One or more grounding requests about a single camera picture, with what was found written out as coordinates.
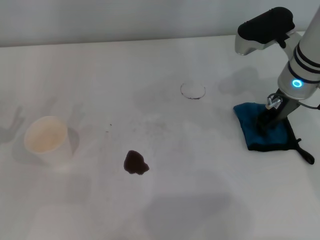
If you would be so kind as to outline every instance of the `coffee stain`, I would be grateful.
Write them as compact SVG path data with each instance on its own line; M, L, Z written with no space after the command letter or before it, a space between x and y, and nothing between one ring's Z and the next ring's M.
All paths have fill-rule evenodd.
M123 167L128 173L138 175L142 175L150 169L148 164L145 163L144 157L134 150L127 153Z

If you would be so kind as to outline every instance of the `black strap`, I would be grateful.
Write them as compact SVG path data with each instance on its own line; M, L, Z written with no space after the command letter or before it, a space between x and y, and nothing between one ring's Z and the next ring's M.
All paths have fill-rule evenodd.
M310 153L308 153L306 150L303 150L299 146L299 142L301 141L301 138L298 138L295 142L295 150L303 157L304 160L306 160L309 164L313 165L315 163L315 158Z

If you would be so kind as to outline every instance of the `cable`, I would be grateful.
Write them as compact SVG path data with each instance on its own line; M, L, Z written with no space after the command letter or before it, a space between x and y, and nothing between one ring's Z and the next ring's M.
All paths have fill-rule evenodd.
M280 93L271 93L269 96L268 96L268 98L271 98L272 96L276 96L276 97L281 97L281 98L286 98L286 99L291 99L290 97L288 97L288 96L286 96L286 95L284 95L284 94L280 94ZM299 104L299 105L301 105L301 106L303 106L303 107L306 107L306 108L308 108L308 109L318 109L318 107L316 107L316 106L309 106L309 105L306 105L306 104L304 104L304 103L302 103L302 102L299 102L299 101L296 101L296 103L297 104Z

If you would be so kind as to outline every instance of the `white cup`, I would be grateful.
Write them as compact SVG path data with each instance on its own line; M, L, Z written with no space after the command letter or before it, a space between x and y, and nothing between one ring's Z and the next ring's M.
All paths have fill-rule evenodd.
M72 157L67 125L56 116L35 121L24 135L24 146L50 165L60 165Z

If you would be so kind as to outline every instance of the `blue cloth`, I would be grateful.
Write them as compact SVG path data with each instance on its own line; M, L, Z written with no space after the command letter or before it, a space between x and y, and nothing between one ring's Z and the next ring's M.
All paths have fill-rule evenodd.
M248 148L253 144L268 146L286 144L288 142L287 130L282 121L274 128L269 128L266 135L260 135L258 133L256 129L256 118L266 109L264 104L246 102L233 107L233 109L239 119Z

